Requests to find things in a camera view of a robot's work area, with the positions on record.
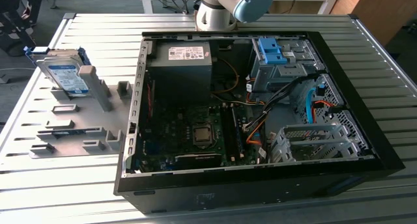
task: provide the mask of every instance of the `blue drive bay latch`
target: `blue drive bay latch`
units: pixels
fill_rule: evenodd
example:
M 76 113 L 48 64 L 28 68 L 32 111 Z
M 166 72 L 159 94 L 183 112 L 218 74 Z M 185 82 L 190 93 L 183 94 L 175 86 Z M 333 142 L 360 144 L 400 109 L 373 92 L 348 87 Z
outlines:
M 266 64 L 286 64 L 287 59 L 281 53 L 281 46 L 274 38 L 259 38 L 259 50 L 265 56 Z

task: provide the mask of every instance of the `white label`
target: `white label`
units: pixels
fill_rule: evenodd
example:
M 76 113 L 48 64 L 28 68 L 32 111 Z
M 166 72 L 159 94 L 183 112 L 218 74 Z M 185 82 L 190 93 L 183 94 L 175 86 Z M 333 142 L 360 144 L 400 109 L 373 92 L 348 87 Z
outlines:
M 263 158 L 266 158 L 266 151 L 262 149 L 262 148 L 259 148 L 259 155 L 263 157 Z
M 246 91 L 253 92 L 253 85 L 249 83 L 246 84 Z
M 205 59 L 203 47 L 171 47 L 169 53 L 169 60 Z
M 79 70 L 74 65 L 50 65 L 48 68 L 55 80 L 67 92 L 74 94 L 83 94 L 88 92 L 86 82 L 79 77 Z
M 293 52 L 283 52 L 282 55 L 285 57 L 296 57 Z

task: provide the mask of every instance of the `motherboard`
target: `motherboard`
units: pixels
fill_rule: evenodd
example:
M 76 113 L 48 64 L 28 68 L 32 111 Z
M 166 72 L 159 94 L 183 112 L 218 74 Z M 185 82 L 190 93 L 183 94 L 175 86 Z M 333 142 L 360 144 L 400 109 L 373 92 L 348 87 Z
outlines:
M 242 125 L 249 108 L 211 104 L 161 108 L 144 129 L 140 164 L 146 172 L 255 164 Z

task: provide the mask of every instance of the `hard drive label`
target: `hard drive label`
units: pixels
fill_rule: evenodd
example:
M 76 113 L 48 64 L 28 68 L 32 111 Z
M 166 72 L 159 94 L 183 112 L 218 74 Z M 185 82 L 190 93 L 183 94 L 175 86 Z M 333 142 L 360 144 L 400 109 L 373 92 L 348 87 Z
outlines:
M 50 65 L 48 68 L 55 80 L 68 93 L 86 94 L 88 92 L 87 84 L 79 77 L 79 70 L 74 65 Z

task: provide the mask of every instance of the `power supply label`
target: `power supply label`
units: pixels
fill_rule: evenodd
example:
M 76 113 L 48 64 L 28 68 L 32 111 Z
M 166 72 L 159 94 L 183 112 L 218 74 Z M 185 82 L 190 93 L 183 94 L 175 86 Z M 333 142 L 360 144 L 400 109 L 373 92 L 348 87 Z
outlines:
M 74 65 L 50 65 L 48 66 L 55 80 L 62 88 L 71 94 L 84 94 L 88 87 L 84 80 L 79 77 L 79 70 Z
M 171 47 L 169 60 L 202 60 L 205 59 L 203 47 Z

